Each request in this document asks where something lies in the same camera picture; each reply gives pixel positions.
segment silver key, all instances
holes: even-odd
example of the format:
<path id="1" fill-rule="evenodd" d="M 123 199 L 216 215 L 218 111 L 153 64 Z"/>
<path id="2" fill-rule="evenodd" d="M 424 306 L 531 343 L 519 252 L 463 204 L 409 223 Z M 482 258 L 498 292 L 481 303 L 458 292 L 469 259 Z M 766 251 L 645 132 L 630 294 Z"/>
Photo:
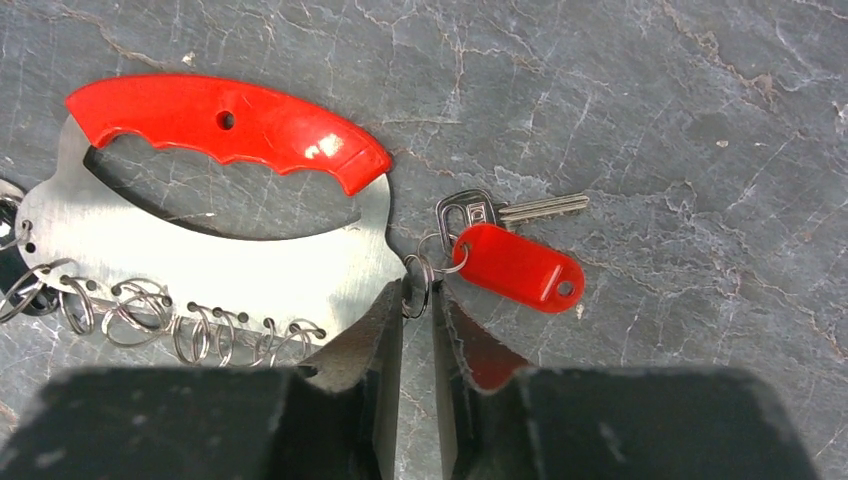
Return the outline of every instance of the silver key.
<path id="1" fill-rule="evenodd" d="M 475 188 L 443 198 L 436 204 L 436 216 L 439 223 L 442 248 L 447 255 L 450 255 L 453 248 L 451 237 L 456 237 L 450 232 L 448 226 L 448 215 L 453 210 L 460 211 L 466 228 L 478 223 L 493 223 L 514 231 L 520 224 L 530 220 L 578 212 L 588 205 L 589 197 L 582 193 L 561 195 L 515 205 L 494 203 L 488 192 Z"/>

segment gray countertop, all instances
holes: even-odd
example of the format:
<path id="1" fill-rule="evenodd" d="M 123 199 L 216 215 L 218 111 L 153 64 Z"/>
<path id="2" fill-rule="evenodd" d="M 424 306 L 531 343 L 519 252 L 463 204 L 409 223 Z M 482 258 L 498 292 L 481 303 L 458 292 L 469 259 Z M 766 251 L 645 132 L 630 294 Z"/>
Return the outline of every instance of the gray countertop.
<path id="1" fill-rule="evenodd" d="M 844 1 L 164 3 L 0 5 L 0 177 L 29 189 L 52 174 L 74 89 L 165 70 L 273 87 L 365 126 L 394 157 L 398 252 L 464 188 L 585 191 L 584 214 L 521 229 L 581 262 L 580 305 L 545 315 L 451 278 L 473 315 L 545 366 L 750 369 L 823 477 L 848 476 Z M 138 138 L 102 153 L 104 181 L 197 228 L 285 238 L 352 215 L 323 174 Z M 431 352 L 429 318 L 411 321 L 403 479 L 440 472 Z M 63 369 L 174 363 L 164 344 L 121 351 L 19 317 L 0 327 L 0 441 Z"/>

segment key head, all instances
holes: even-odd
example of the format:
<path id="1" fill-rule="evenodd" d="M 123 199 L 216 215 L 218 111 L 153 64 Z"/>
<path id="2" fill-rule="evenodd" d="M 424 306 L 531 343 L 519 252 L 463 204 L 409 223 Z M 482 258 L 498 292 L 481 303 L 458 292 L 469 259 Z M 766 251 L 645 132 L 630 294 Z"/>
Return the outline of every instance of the key head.
<path id="1" fill-rule="evenodd" d="M 460 212 L 465 227 L 479 223 L 498 223 L 494 202 L 485 190 L 473 188 L 443 198 L 436 204 L 436 220 L 439 224 L 439 236 L 442 239 L 445 255 L 451 254 L 453 238 L 456 238 L 448 225 L 448 216 L 453 211 Z"/>
<path id="2" fill-rule="evenodd" d="M 467 281 L 545 313 L 577 305 L 585 289 L 583 269 L 574 259 L 497 225 L 462 232 L 453 261 L 466 262 L 459 274 Z"/>

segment small hole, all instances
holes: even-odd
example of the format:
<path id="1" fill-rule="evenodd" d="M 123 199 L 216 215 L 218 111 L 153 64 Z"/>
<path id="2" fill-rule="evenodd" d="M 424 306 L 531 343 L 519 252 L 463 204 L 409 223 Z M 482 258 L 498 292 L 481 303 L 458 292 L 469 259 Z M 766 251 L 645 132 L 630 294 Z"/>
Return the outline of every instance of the small hole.
<path id="1" fill-rule="evenodd" d="M 315 375 L 318 375 L 318 369 L 312 365 L 298 365 L 297 371 L 303 375 L 303 378 L 312 378 Z"/>
<path id="2" fill-rule="evenodd" d="M 236 117 L 226 110 L 218 114 L 217 120 L 221 130 L 229 130 L 236 124 Z"/>
<path id="3" fill-rule="evenodd" d="M 567 297 L 574 293 L 574 285 L 571 282 L 562 282 L 557 287 L 557 292 L 563 297 Z"/>

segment handle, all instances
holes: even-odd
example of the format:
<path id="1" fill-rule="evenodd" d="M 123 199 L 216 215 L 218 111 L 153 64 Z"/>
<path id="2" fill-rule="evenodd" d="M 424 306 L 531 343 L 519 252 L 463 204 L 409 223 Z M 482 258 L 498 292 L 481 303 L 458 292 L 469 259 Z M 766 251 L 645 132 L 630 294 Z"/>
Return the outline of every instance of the handle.
<path id="1" fill-rule="evenodd" d="M 320 170 L 354 195 L 391 167 L 365 130 L 291 95 L 249 83 L 188 74 L 100 80 L 65 100 L 91 144 L 120 134 L 155 148 L 181 147 L 215 158 L 261 163 L 284 175 Z"/>
<path id="2" fill-rule="evenodd" d="M 580 301 L 583 269 L 571 257 L 497 225 L 466 229 L 453 248 L 453 261 L 468 261 L 459 273 L 469 282 L 546 313 Z"/>

